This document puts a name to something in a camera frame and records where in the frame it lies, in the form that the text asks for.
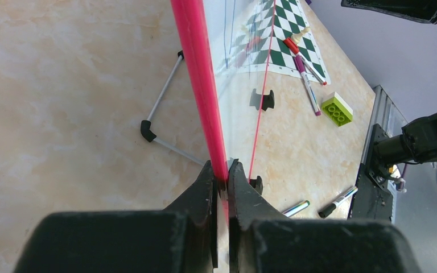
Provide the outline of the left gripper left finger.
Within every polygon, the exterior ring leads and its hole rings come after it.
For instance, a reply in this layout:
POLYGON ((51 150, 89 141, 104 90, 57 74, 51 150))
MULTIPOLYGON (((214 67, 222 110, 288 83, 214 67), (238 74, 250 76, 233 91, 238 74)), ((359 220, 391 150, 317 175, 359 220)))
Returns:
POLYGON ((28 239, 15 272, 212 272, 218 266, 211 162, 162 210, 57 212, 28 239))

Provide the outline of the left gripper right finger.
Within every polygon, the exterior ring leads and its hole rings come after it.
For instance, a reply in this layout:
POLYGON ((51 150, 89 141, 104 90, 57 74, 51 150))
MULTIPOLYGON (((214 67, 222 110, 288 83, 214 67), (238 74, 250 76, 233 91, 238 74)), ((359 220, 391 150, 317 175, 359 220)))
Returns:
POLYGON ((377 221, 293 220, 229 169, 230 272, 419 272, 410 244, 377 221))

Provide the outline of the white board with pink frame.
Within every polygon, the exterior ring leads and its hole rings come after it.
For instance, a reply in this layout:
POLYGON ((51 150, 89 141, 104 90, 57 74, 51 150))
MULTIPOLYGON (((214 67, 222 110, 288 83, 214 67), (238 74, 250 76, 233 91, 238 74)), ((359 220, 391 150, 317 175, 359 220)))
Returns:
POLYGON ((172 1, 226 216, 234 160, 250 176, 269 70, 274 1, 172 1))

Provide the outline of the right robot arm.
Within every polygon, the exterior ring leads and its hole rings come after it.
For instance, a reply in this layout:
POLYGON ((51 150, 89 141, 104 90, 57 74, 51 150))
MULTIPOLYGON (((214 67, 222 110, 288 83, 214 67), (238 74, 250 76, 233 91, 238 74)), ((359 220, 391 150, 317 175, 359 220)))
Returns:
MULTIPOLYGON (((437 24, 437 1, 342 1, 341 5, 437 24)), ((401 134, 391 138, 379 125, 373 126, 365 165, 371 177, 388 178, 388 169, 398 163, 429 162, 437 162, 437 113, 413 120, 402 128, 401 134)))

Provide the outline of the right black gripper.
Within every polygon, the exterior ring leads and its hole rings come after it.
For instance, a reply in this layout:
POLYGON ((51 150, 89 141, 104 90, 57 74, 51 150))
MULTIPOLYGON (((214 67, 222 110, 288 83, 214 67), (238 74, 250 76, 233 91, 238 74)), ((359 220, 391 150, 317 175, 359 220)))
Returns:
POLYGON ((418 23, 437 24, 437 0, 342 0, 341 6, 374 11, 418 23))

